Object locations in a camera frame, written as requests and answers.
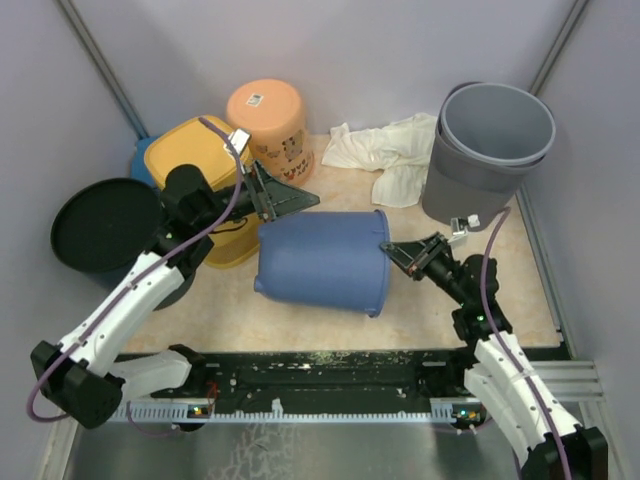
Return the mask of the yellow slotted plastic basket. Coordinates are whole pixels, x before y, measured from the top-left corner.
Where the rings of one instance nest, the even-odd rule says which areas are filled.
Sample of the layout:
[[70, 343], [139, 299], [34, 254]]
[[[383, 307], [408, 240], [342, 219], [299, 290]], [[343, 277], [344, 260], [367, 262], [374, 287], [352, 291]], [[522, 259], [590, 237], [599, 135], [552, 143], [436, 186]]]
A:
[[[236, 165], [224, 152], [222, 139], [192, 118], [155, 140], [144, 154], [144, 164], [155, 184], [164, 188], [166, 177], [182, 164], [197, 166], [209, 185], [218, 190], [234, 186]], [[259, 249], [259, 219], [251, 214], [241, 220], [228, 220], [214, 230], [214, 247], [205, 263], [216, 269], [236, 267]]]

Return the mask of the blue plastic bucket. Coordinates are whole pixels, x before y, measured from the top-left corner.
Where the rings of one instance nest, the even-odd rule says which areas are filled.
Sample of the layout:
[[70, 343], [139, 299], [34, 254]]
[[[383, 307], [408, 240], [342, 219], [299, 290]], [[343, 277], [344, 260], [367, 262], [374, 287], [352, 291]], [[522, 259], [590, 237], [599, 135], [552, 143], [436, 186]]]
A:
[[279, 302], [380, 315], [390, 285], [386, 214], [302, 212], [259, 228], [254, 291]]

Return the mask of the orange cartoon plastic bucket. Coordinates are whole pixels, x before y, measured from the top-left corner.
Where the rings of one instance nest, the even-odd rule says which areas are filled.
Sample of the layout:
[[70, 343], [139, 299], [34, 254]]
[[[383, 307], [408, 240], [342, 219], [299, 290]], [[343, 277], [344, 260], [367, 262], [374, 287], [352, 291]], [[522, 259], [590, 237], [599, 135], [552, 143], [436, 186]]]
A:
[[226, 119], [251, 134], [251, 152], [274, 177], [295, 186], [308, 180], [314, 154], [305, 104], [291, 84], [266, 78], [240, 86], [228, 99]]

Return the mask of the grey slotted plastic bin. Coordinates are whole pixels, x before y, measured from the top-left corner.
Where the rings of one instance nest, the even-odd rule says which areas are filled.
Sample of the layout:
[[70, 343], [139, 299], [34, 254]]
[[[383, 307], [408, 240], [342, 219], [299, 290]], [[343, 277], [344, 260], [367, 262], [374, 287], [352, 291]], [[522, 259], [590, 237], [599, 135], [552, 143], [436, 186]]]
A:
[[428, 217], [443, 224], [477, 215], [480, 225], [475, 229], [483, 230], [541, 163], [537, 159], [523, 166], [490, 164], [459, 151], [437, 131], [421, 207]]

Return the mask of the dark blue cylindrical bin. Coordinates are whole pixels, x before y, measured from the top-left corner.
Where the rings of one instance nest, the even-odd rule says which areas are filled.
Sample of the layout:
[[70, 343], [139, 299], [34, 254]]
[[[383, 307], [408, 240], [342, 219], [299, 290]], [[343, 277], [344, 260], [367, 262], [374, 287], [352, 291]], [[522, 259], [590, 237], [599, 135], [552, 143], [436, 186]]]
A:
[[110, 292], [154, 243], [165, 254], [181, 240], [166, 234], [158, 193], [130, 178], [94, 183], [76, 193], [58, 212], [50, 233], [56, 258]]

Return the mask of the light grey smooth bucket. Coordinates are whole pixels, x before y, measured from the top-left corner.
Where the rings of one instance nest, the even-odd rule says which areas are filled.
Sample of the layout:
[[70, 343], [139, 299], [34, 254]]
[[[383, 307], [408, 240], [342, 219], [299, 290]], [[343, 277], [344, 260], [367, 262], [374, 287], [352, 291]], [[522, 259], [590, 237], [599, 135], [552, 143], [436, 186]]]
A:
[[556, 138], [549, 107], [519, 88], [471, 83], [452, 91], [439, 114], [442, 134], [480, 161], [520, 167], [543, 158]]

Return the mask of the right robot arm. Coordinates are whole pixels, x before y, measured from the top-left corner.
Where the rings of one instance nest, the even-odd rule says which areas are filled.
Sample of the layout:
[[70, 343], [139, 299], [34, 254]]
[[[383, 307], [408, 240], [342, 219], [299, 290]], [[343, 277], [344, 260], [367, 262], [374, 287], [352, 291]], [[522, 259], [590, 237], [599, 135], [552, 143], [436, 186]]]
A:
[[609, 448], [596, 427], [583, 426], [532, 366], [497, 299], [497, 262], [488, 252], [457, 261], [436, 233], [381, 250], [409, 278], [428, 279], [452, 298], [452, 318], [470, 359], [446, 372], [456, 394], [472, 394], [508, 440], [523, 479], [606, 479]]

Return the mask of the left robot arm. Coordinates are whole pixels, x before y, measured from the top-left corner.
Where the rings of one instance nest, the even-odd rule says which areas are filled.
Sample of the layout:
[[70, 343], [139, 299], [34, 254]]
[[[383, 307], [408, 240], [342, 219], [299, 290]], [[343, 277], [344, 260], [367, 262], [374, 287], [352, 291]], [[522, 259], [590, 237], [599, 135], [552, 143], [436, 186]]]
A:
[[194, 397], [208, 384], [204, 356], [182, 344], [134, 360], [121, 361], [122, 347], [149, 315], [192, 278], [213, 247], [220, 224], [251, 214], [266, 222], [319, 204], [317, 195], [269, 174], [259, 161], [236, 166], [236, 183], [213, 190], [202, 171], [174, 168], [161, 192], [167, 221], [131, 270], [101, 305], [57, 344], [40, 342], [30, 358], [37, 378], [26, 412], [42, 395], [87, 429], [109, 420], [120, 406], [163, 390]]

